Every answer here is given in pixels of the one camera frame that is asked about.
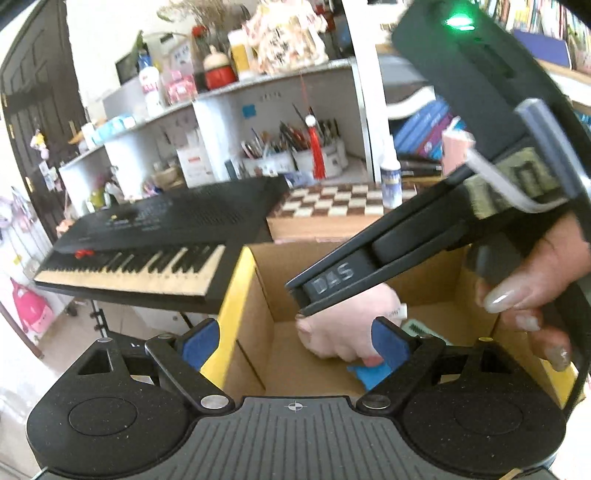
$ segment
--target white bottle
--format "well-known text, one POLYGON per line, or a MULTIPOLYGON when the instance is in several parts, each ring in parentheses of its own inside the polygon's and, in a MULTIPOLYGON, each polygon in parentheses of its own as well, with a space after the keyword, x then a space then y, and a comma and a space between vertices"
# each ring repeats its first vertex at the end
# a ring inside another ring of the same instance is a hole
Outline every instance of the white bottle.
POLYGON ((160 72, 154 66, 149 56, 140 58, 139 62, 142 69, 139 71, 139 82, 144 91, 144 99, 148 108, 148 117, 164 113, 164 96, 160 82, 160 72))
POLYGON ((402 177, 392 135, 384 145, 384 161, 379 170, 382 176, 382 203, 386 208, 391 209, 400 206, 402 204, 402 177))

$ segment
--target hand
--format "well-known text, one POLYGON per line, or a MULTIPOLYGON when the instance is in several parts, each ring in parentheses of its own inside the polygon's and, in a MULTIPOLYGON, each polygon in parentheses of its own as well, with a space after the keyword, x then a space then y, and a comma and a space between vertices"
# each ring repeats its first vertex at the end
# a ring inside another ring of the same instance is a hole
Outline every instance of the hand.
POLYGON ((569 336, 556 327, 544 325, 540 307, 589 272, 589 244, 583 239, 576 217, 569 213, 546 232, 525 261, 495 288, 479 279, 476 303, 489 313, 500 313, 505 327, 527 332, 533 353, 562 371, 570 365, 569 336))

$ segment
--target spray bottle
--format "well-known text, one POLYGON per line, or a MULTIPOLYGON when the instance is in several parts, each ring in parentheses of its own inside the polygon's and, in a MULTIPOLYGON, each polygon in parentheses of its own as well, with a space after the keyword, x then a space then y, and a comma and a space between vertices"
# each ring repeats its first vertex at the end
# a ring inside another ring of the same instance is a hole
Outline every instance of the spray bottle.
POLYGON ((379 169, 382 175, 382 203, 386 208, 396 208, 402 204, 402 178, 392 135, 384 145, 384 161, 379 169))

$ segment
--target electronic keyboard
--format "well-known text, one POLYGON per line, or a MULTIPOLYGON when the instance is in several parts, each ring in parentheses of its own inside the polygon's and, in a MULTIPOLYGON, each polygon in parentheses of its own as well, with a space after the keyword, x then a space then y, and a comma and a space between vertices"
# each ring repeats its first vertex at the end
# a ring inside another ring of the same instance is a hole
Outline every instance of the electronic keyboard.
POLYGON ((217 313, 242 246, 270 241, 283 177, 167 192, 79 219, 42 263, 43 290, 159 309, 217 313))

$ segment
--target book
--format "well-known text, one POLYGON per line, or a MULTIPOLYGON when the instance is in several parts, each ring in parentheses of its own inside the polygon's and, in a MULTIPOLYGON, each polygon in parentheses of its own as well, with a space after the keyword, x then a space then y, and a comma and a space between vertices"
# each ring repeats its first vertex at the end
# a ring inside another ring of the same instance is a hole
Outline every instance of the book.
POLYGON ((433 158, 432 153, 433 150, 439 145, 441 142, 441 134, 443 131, 452 123, 453 115, 448 112, 441 121, 431 129, 431 132, 425 139, 423 143, 417 149, 417 155, 421 157, 428 157, 433 158))
POLYGON ((433 100, 432 102, 429 102, 428 104, 423 106, 418 112, 416 112, 413 116, 411 116, 408 120, 406 120, 406 122, 404 122, 404 125, 394 137, 394 147, 396 148, 396 150, 399 150, 402 147, 406 138, 413 132, 414 128, 421 121, 421 119, 424 118, 424 115, 428 114, 429 112, 431 112, 432 109, 436 108, 438 102, 440 101, 442 100, 433 100))
POLYGON ((434 103, 435 105, 433 109, 421 116, 421 121, 415 126, 412 133, 406 137, 404 142, 402 142, 400 145, 401 152, 415 152, 433 127, 437 125, 449 111, 449 105, 445 101, 435 100, 434 103))

